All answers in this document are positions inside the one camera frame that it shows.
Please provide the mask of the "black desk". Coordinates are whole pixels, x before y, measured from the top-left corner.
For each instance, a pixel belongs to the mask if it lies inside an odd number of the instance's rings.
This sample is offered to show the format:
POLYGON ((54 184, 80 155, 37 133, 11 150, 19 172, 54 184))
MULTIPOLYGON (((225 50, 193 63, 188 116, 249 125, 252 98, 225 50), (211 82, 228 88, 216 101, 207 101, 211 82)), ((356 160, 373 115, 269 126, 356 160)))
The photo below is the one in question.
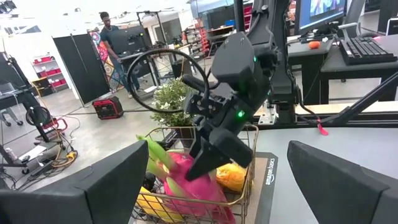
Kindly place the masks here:
POLYGON ((306 105, 329 103, 329 81, 338 79, 381 78, 398 72, 398 61, 347 65, 332 40, 317 49, 296 42, 288 47, 289 64, 302 66, 302 93, 306 105))

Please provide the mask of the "potted plant white flowers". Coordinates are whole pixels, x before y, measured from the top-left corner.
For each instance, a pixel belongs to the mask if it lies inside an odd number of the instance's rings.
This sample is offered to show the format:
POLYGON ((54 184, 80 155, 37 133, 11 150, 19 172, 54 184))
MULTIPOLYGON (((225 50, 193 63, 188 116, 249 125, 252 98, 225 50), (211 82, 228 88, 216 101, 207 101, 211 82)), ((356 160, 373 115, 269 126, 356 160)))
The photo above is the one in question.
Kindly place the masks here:
MULTIPOLYGON (((182 110, 185 97, 192 89, 184 84, 181 78, 163 84, 154 93, 152 106, 157 110, 182 110)), ((186 148, 192 146, 195 132, 191 128, 193 116, 186 112, 178 113, 157 113, 151 118, 162 126, 176 127, 177 137, 186 148)))

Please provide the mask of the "black partition panel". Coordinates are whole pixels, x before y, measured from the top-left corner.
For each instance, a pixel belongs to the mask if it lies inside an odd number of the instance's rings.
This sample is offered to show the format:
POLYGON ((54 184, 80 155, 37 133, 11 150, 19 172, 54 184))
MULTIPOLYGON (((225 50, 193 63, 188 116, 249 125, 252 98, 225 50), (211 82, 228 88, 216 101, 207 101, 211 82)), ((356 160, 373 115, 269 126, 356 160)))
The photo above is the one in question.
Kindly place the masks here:
POLYGON ((53 41, 83 106, 109 93, 103 63, 89 34, 55 37, 53 41))

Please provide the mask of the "black keyboard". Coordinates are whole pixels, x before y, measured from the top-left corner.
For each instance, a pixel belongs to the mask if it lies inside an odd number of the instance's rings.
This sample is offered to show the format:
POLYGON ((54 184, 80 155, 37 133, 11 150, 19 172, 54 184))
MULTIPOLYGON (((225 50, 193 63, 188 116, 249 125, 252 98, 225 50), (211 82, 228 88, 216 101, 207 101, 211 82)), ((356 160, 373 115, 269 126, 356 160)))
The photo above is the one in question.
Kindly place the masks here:
POLYGON ((339 49, 347 65, 398 61, 396 55, 384 49, 373 37, 355 37, 341 40, 339 49))

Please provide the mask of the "yellow round fruit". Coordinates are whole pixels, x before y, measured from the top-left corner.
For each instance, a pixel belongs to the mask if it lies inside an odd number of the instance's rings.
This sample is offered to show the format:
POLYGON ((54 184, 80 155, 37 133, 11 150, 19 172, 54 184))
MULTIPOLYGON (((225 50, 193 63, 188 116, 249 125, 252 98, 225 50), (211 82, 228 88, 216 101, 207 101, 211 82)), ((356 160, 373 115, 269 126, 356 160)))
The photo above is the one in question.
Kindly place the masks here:
POLYGON ((217 182, 230 190, 241 192, 246 180, 247 169, 241 166, 229 163, 220 166, 216 170, 217 182))

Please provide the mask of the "black grape bunch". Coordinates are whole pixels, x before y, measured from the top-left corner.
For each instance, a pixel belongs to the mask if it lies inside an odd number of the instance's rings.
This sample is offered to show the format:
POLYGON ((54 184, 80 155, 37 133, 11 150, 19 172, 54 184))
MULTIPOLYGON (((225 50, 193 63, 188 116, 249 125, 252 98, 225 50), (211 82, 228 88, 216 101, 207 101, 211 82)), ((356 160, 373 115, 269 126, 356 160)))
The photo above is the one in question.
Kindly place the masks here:
POLYGON ((146 172, 142 186, 149 192, 156 193, 155 182, 156 182, 155 175, 150 172, 146 172))

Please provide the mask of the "shelf with red bins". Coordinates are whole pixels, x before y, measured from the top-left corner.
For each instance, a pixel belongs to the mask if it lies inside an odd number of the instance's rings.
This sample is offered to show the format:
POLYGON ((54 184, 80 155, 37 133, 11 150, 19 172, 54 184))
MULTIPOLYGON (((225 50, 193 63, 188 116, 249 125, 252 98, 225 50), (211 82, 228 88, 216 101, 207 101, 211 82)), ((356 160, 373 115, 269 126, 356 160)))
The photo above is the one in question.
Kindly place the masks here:
POLYGON ((202 19, 195 19, 193 24, 183 30, 190 53, 200 58, 210 56, 210 42, 202 19))

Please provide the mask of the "pink dragon fruit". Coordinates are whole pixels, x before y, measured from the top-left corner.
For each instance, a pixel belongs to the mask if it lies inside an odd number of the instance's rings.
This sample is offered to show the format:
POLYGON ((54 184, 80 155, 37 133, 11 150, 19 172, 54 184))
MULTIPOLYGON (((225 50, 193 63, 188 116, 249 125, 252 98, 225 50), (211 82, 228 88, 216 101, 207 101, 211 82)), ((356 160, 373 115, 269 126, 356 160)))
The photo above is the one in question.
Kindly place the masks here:
POLYGON ((193 164, 189 154, 182 149, 166 151, 148 137, 137 135, 136 138, 147 142, 147 171, 163 183, 164 194, 160 198, 171 200, 182 217, 209 217, 218 224, 236 224, 230 207, 219 205, 226 202, 226 197, 216 181, 215 171, 188 181, 185 174, 193 164))

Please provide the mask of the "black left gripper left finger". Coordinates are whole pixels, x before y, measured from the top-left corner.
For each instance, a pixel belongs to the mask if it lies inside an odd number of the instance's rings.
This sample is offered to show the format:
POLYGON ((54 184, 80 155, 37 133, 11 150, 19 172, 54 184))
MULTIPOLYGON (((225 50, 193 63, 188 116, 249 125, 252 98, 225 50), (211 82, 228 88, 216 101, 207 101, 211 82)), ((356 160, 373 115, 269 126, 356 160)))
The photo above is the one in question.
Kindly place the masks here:
POLYGON ((0 190, 0 224, 128 224, 148 158, 138 141, 35 191, 0 190))

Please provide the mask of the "yellow banana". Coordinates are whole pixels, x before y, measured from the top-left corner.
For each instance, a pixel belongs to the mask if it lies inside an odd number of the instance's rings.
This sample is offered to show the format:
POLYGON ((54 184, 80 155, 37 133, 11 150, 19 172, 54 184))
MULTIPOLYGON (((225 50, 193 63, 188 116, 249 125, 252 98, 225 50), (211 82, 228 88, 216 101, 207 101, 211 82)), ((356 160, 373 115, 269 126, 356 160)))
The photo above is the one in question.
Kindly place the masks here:
POLYGON ((172 201, 149 195, 149 191, 141 187, 136 203, 147 215, 160 218, 166 223, 181 223, 184 218, 177 211, 172 201))

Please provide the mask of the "colourful patterned tapestry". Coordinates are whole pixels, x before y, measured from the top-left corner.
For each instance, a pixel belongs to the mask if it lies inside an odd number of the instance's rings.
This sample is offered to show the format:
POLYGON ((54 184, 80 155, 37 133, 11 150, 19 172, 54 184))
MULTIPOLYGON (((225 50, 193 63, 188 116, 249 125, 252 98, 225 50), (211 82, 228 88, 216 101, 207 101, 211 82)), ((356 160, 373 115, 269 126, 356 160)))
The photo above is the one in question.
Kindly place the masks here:
POLYGON ((115 71, 114 65, 108 55, 108 51, 106 50, 106 46, 101 40, 100 30, 95 28, 94 30, 89 31, 89 34, 91 36, 92 42, 94 43, 99 59, 103 64, 109 88, 112 92, 116 92, 119 86, 118 73, 115 71))

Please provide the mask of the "black aluminium table frame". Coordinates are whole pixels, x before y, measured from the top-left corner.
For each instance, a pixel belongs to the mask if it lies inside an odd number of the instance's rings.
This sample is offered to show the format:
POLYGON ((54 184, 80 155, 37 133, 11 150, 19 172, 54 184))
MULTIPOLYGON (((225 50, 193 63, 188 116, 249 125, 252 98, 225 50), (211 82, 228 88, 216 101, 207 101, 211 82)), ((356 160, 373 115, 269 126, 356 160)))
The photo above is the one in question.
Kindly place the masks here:
POLYGON ((264 100, 277 100, 279 120, 271 125, 272 129, 309 128, 322 126, 344 126, 349 120, 371 106, 381 98, 385 91, 398 86, 398 72, 370 93, 362 97, 341 112, 320 119, 317 114, 304 106, 300 88, 296 85, 287 58, 287 38, 285 36, 285 12, 290 0, 255 0, 252 22, 246 35, 253 39, 255 35, 264 37, 265 44, 252 43, 257 47, 254 63, 265 75, 266 83, 254 94, 254 106, 239 106, 236 109, 232 127, 241 129, 253 117, 264 100))

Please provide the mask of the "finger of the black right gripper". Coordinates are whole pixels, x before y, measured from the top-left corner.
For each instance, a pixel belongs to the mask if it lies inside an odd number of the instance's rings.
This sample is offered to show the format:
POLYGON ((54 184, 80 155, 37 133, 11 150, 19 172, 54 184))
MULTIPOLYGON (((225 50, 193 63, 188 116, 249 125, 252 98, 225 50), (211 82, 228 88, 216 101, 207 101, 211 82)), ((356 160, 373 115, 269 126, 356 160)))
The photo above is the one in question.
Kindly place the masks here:
POLYGON ((238 136, 223 128, 216 128, 210 132, 208 139, 200 137, 190 152, 194 158, 185 178, 193 181, 210 171, 228 163, 235 162, 247 168, 252 162, 253 152, 238 136))

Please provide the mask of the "red tag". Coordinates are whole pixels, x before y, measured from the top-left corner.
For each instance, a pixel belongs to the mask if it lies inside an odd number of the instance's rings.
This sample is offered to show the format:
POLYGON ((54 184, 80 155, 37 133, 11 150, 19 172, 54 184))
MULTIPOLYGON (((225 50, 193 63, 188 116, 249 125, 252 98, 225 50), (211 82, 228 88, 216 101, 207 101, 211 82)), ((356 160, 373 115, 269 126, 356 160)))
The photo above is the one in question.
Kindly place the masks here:
POLYGON ((321 119, 317 119, 317 128, 321 135, 327 136, 329 134, 329 132, 323 128, 321 119))

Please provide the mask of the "white shelf red bins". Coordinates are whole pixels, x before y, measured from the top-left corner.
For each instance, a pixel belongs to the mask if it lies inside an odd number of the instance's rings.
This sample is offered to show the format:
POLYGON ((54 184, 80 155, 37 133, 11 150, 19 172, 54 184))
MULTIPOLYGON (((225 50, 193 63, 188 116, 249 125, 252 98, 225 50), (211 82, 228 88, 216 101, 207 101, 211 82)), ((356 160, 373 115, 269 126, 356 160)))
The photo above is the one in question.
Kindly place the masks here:
POLYGON ((67 81, 52 55, 44 55, 32 59, 32 68, 37 78, 32 82, 42 96, 51 95, 68 88, 67 81))

